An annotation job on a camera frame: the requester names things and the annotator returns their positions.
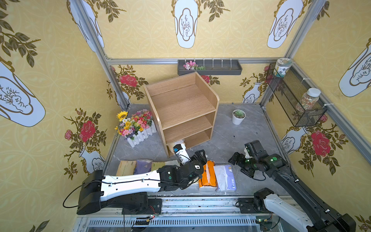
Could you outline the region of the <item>orange cream tissue pack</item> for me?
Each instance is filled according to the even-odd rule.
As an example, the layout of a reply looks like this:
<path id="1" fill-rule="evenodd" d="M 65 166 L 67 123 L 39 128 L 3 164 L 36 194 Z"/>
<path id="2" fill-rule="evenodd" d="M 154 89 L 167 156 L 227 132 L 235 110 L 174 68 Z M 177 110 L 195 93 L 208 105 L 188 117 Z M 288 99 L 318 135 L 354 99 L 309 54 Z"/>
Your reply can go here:
<path id="1" fill-rule="evenodd" d="M 136 160 L 121 160 L 116 176 L 131 176 L 136 168 Z"/>

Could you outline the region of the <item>white floral tissue pack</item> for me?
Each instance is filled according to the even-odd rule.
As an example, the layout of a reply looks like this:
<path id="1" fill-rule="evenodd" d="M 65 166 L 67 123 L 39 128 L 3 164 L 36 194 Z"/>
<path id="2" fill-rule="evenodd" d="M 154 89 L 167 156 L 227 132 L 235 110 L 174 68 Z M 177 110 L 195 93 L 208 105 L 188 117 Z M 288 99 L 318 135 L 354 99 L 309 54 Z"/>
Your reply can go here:
<path id="1" fill-rule="evenodd" d="M 170 160 L 170 161 L 166 161 L 165 162 L 165 165 L 176 165 L 178 167 L 180 167 L 180 163 L 178 160 Z"/>

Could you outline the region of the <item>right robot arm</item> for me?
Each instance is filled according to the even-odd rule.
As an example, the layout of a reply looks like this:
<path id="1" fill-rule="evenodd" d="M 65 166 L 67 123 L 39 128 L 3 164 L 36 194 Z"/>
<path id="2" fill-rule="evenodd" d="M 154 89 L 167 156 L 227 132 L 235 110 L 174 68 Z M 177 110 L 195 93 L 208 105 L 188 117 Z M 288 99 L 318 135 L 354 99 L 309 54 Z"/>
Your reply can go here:
<path id="1" fill-rule="evenodd" d="M 240 171 L 254 178 L 256 171 L 278 183 L 301 207 L 284 202 L 269 188 L 254 193 L 253 198 L 240 198 L 237 207 L 242 213 L 251 208 L 256 212 L 276 214 L 300 232 L 354 232 L 356 222 L 348 214 L 340 214 L 310 190 L 280 155 L 269 155 L 260 141 L 245 144 L 244 153 L 235 152 L 229 159 Z"/>

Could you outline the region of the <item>purple tissue pack bottom shelf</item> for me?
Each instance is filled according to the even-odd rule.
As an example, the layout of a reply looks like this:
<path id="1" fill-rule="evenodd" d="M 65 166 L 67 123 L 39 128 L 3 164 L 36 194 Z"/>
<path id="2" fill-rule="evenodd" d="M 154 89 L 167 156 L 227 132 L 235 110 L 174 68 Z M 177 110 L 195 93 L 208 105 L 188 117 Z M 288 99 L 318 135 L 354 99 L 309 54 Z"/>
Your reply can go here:
<path id="1" fill-rule="evenodd" d="M 237 190 L 232 166 L 221 164 L 214 167 L 217 182 L 217 192 L 235 192 Z"/>

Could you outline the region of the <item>purple Vinda tissue pack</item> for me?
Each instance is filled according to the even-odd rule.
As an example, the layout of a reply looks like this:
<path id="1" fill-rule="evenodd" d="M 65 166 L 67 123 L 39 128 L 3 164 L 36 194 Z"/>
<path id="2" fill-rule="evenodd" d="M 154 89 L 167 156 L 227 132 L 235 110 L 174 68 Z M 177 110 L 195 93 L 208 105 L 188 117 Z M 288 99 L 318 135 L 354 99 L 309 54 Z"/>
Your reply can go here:
<path id="1" fill-rule="evenodd" d="M 153 161 L 150 159 L 138 159 L 136 161 L 134 174 L 139 175 L 139 174 L 149 173 L 152 169 L 152 162 Z"/>

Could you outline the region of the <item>yellow green floral tissue pack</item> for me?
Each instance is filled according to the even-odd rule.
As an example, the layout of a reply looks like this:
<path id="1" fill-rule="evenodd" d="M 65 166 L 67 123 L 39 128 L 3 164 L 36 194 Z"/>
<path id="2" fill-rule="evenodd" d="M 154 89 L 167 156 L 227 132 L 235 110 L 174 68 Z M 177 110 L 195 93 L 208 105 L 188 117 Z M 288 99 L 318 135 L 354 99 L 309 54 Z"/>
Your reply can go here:
<path id="1" fill-rule="evenodd" d="M 151 171 L 156 171 L 159 168 L 165 166 L 165 164 L 166 164 L 166 162 L 164 162 L 164 161 L 153 161 L 151 163 Z"/>

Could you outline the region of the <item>orange white tissue box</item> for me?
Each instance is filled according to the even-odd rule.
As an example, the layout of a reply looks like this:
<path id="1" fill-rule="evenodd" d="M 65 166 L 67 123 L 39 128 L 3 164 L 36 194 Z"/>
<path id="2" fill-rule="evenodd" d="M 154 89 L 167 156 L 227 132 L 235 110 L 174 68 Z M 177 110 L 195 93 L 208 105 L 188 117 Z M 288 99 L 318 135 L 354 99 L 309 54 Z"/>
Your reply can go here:
<path id="1" fill-rule="evenodd" d="M 216 191 L 217 180 L 214 171 L 214 162 L 208 160 L 203 166 L 204 172 L 202 177 L 199 179 L 199 190 L 200 191 Z"/>

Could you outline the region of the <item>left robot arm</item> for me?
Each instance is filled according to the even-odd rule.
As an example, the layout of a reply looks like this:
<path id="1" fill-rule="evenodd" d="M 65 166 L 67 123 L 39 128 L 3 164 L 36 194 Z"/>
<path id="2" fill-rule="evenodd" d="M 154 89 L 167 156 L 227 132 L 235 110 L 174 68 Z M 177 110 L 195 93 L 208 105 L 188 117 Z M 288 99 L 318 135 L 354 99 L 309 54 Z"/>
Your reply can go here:
<path id="1" fill-rule="evenodd" d="M 199 150 L 181 166 L 165 165 L 145 174 L 105 176 L 102 170 L 94 171 L 77 187 L 76 213 L 89 215 L 105 207 L 148 208 L 147 193 L 186 189 L 202 178 L 206 164 L 206 152 Z"/>

